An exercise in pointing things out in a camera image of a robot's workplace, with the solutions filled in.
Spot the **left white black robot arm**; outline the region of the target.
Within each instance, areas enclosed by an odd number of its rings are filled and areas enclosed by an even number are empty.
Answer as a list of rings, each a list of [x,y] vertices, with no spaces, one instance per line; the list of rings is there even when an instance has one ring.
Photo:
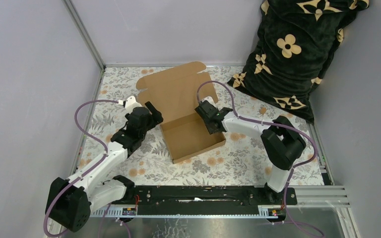
[[[56,178],[50,186],[43,228],[47,236],[57,237],[48,230],[52,219],[67,231],[79,231],[90,215],[106,204],[119,200],[130,203],[134,191],[127,181],[113,178],[99,185],[113,167],[129,158],[141,145],[146,134],[163,122],[162,114],[150,103],[141,105],[134,96],[118,100],[126,110],[127,122],[108,144],[102,142],[103,153],[66,179]]]

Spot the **brown cardboard box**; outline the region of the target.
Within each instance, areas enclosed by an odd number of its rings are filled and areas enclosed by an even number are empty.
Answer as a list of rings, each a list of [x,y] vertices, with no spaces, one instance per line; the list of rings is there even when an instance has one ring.
[[[197,98],[218,97],[206,65],[199,61],[182,64],[140,78],[136,83],[137,99],[151,102],[163,117],[161,131],[172,162],[186,159],[223,146],[223,133],[209,134],[195,111]]]

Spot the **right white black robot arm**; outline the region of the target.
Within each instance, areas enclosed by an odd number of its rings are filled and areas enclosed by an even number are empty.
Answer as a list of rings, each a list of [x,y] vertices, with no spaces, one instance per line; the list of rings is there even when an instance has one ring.
[[[284,198],[284,189],[294,162],[306,148],[305,133],[293,127],[286,117],[279,116],[272,122],[244,117],[231,108],[218,109],[209,100],[195,108],[209,134],[232,132],[259,139],[272,163],[271,175],[267,179],[266,201],[277,204]]]

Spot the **small brown cardboard scrap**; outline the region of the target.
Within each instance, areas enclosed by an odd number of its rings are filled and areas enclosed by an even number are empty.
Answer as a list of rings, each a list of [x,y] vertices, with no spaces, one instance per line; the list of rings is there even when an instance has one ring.
[[[266,111],[267,111],[267,108],[266,108],[266,107],[261,107],[260,110],[259,110],[259,113],[260,113],[261,115],[264,115],[264,114],[266,113]]]

